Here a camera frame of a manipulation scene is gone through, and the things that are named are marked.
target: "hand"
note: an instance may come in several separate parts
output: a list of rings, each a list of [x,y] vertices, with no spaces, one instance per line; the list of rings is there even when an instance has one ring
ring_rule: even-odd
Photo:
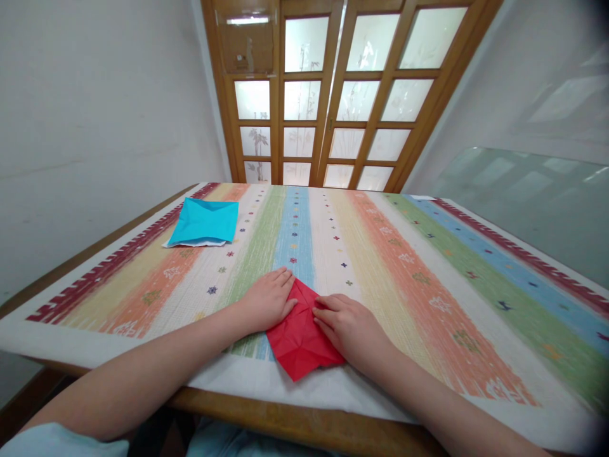
[[[250,333],[265,331],[276,326],[297,304],[287,301],[296,276],[285,267],[265,274],[235,303],[239,315],[245,319]]]
[[[328,309],[313,308],[315,323],[351,365],[374,380],[380,363],[398,350],[374,314],[343,294],[319,296],[317,301]]]

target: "tablecloth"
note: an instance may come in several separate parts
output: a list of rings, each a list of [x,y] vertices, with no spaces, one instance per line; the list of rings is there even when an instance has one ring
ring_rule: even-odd
[[[94,368],[287,265],[321,295],[361,301],[401,351],[541,446],[581,452],[602,424],[607,291],[466,209],[267,184],[202,183],[185,196],[238,201],[234,241],[163,248],[181,197],[2,319],[0,348]],[[293,383],[264,334],[235,343],[189,385],[414,421],[349,366]]]

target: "blue origami paper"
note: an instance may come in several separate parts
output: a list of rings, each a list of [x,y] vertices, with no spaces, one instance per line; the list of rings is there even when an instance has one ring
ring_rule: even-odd
[[[208,202],[186,198],[178,225],[167,245],[184,242],[232,242],[237,229],[239,202]]]

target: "wooden door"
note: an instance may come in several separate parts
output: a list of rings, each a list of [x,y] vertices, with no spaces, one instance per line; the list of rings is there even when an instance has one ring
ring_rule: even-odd
[[[401,190],[486,4],[349,0],[317,186]]]
[[[401,191],[501,0],[202,0],[235,182]],[[272,68],[225,69],[260,8]]]

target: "folded paper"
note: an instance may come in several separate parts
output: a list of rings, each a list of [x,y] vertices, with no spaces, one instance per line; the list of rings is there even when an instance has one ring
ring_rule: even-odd
[[[343,364],[344,357],[313,321],[313,307],[323,308],[319,295],[296,279],[288,300],[298,299],[292,312],[266,332],[275,358],[296,382],[320,366]]]
[[[239,202],[186,198],[173,235],[164,246],[221,246],[225,242],[232,242],[238,215]]]

